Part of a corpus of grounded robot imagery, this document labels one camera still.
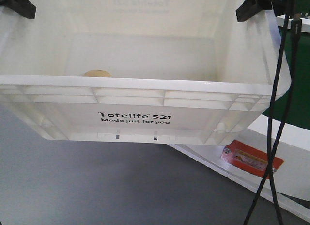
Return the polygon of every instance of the wire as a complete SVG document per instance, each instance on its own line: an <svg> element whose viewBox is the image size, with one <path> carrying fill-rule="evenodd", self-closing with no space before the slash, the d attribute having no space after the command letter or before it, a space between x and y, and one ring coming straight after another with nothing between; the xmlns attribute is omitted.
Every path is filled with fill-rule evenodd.
<svg viewBox="0 0 310 225"><path fill-rule="evenodd" d="M292 60L291 60L291 79L292 79L292 83L291 83L291 87L288 91L288 98L286 101L286 105L285 105L285 110L281 119L281 124L279 126L279 130L283 130L284 125L287 116L288 116L288 112L290 109L290 105L291 105L291 101L292 101L292 97L293 97L293 89L294 89L294 85L295 85L295 72L296 72L296 62L297 62L297 51L298 51L298 42L300 40L300 36L301 36L301 26L302 26L302 20L300 19L301 15L300 14L296 14L294 16L294 19L292 21L292 25L291 25L291 40L292 40ZM278 146L279 144L279 140L280 140L280 136L281 133L278 132L274 145Z"/></svg>
<svg viewBox="0 0 310 225"><path fill-rule="evenodd" d="M277 87L278 87L278 82L279 82L279 75L280 75L280 70L281 70L281 65L282 65L282 60L283 60L283 54L284 54L284 47L285 47L285 41L286 41L286 35L287 35L287 27L288 27L288 21L289 21L289 15L292 12L292 8L293 8L293 3L292 1L294 0L287 0L287 5L286 5L286 11L285 11L285 19L284 19L284 25L283 25L283 33L282 33L282 38L281 38L281 44L280 44L280 49L279 49L279 56L278 56L278 63L277 63L277 69L276 69L276 73L275 73L275 78L274 78L274 84L273 84L273 89L272 89L272 95L271 95L271 100L270 100L270 110L269 110L269 117L268 117L268 130L267 130L267 155L268 155L268 165L266 168L266 171L264 173L264 176L262 178L262 181L257 189L257 192L255 194L255 197L253 199L252 205L248 211L248 214L244 220L243 225L247 225L249 222L249 219L254 211L254 208L257 204L257 201L259 199L259 196L262 192L263 186L266 182L266 179L269 175L270 177L270 187L271 187L271 191L272 191L272 196L273 196L273 201L274 201L274 205L275 205L275 210L276 210L276 214L277 214L277 218L278 218L278 222L280 225L283 224L283 220L282 220L282 216L281 216L281 212L280 212L280 208L279 208L279 204L278 204L278 199L277 199L277 193L276 193L276 189L275 189L275 184L274 184L274 178L273 178L273 170L272 170L272 162L273 159L275 157L275 153L277 151L277 147L279 144L279 139L281 137L284 125L285 125L285 121L286 121L286 117L289 111L289 107L291 104L291 100L292 100L292 91L293 91L293 87L294 87L294 80L295 80L295 60L292 61L292 67L291 67L291 71L293 72L293 75L291 75L292 77L292 84L291 87L289 89L289 98L287 100L286 103L286 108L285 108L285 112L283 114L282 120L281 120L281 124L279 127L279 130L277 132L277 136L276 136L276 140L274 142L273 148L271 149L272 146L272 119L273 119L273 113L274 113L274 104L275 104L275 99L276 99L276 93L277 93Z"/></svg>

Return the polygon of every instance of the yellow object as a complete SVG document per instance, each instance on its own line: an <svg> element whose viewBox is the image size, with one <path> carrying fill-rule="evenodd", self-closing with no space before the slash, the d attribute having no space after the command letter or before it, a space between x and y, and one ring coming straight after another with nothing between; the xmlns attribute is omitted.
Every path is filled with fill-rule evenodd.
<svg viewBox="0 0 310 225"><path fill-rule="evenodd" d="M112 75L103 70L91 70L84 74L84 76L94 76L94 77L112 77Z"/></svg>

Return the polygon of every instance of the orange sticker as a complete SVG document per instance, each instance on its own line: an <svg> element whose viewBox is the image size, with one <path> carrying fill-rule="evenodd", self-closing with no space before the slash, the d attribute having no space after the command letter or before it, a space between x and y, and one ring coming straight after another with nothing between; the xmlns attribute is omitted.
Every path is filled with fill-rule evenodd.
<svg viewBox="0 0 310 225"><path fill-rule="evenodd" d="M234 140L224 148L221 159L259 177L263 177L268 165L267 153L257 150L238 140ZM283 159L275 157L273 161L274 171L279 169L283 163Z"/></svg>

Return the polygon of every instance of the white platform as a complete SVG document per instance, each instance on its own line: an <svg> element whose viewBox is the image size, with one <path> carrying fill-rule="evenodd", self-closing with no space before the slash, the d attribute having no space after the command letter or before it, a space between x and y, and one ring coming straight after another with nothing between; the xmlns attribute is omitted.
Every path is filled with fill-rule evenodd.
<svg viewBox="0 0 310 225"><path fill-rule="evenodd" d="M277 17L277 23L279 26L283 27L283 24L284 24L284 17L285 15L280 15ZM304 19L302 18L302 27L301 27L301 31L302 32L310 32L310 19ZM289 25L288 25L288 28L290 29L291 28L291 19L289 20Z"/></svg>
<svg viewBox="0 0 310 225"><path fill-rule="evenodd" d="M273 122L273 138L279 121ZM267 117L261 115L248 129L240 133L238 140L254 148L266 151ZM277 192L303 200L310 200L310 131L286 124L276 156L284 159L284 164L275 173ZM223 146L171 145L214 171L226 176L245 188L256 192L261 178L234 167L220 158ZM272 201L267 181L262 197ZM310 210L278 194L282 208L310 222Z"/></svg>

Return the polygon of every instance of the black bracket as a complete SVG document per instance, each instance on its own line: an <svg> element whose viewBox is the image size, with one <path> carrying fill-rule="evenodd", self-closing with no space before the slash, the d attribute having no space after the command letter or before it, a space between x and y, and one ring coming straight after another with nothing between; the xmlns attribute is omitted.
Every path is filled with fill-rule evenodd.
<svg viewBox="0 0 310 225"><path fill-rule="evenodd" d="M35 18L36 6L29 0L0 0L0 7L8 7L28 19Z"/></svg>
<svg viewBox="0 0 310 225"><path fill-rule="evenodd" d="M274 9L276 15L283 14L286 0L245 0L236 10L238 22L243 22L262 10Z"/></svg>

